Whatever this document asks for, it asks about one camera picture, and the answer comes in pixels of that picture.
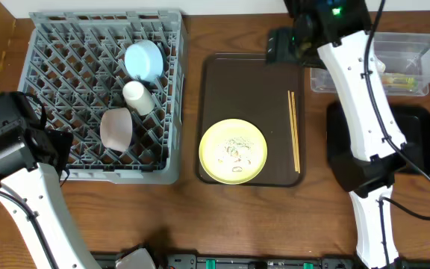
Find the white tissue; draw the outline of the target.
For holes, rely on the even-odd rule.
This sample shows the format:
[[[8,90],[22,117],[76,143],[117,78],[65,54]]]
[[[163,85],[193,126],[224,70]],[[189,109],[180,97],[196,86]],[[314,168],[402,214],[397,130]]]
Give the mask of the white tissue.
[[[386,65],[381,60],[379,60],[376,55],[374,55],[374,59],[375,59],[376,69],[378,70],[378,72],[384,73],[386,70]]]

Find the green yellow snack wrapper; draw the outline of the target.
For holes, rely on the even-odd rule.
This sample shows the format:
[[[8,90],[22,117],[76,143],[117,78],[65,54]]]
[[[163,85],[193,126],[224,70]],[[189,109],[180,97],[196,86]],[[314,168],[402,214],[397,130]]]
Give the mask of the green yellow snack wrapper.
[[[401,73],[387,73],[381,79],[382,84],[387,87],[397,87],[412,91],[418,86],[418,81],[414,77]]]

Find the light blue bowl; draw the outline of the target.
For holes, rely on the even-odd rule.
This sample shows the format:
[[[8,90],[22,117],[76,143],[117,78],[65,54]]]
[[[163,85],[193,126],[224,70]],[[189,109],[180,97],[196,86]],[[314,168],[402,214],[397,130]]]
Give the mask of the light blue bowl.
[[[163,55],[150,40],[139,40],[130,45],[124,55],[128,75],[136,80],[152,82],[163,73]]]

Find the cream plastic cup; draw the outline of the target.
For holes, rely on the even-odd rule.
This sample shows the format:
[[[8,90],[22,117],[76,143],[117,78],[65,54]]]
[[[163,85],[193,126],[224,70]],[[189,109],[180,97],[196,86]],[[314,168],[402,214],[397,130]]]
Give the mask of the cream plastic cup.
[[[151,93],[138,81],[128,82],[122,89],[122,95],[126,104],[140,116],[151,113],[155,108]]]

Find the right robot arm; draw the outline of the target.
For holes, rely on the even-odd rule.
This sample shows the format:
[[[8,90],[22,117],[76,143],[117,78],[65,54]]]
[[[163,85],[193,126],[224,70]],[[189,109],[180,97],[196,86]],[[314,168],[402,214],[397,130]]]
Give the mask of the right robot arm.
[[[270,32],[267,61],[321,67],[331,75],[350,148],[328,162],[353,204],[358,258],[366,268],[389,268],[399,257],[390,198],[395,172],[408,163],[403,152],[407,140],[394,119],[376,66],[376,22],[359,0],[284,4],[294,23]]]

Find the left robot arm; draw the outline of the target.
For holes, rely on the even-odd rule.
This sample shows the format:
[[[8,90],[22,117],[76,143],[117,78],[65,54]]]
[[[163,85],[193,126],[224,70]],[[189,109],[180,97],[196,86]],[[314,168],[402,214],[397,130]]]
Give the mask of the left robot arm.
[[[70,132],[48,130],[31,107],[36,96],[0,93],[0,203],[13,218],[38,268],[98,268],[72,220],[60,180]]]

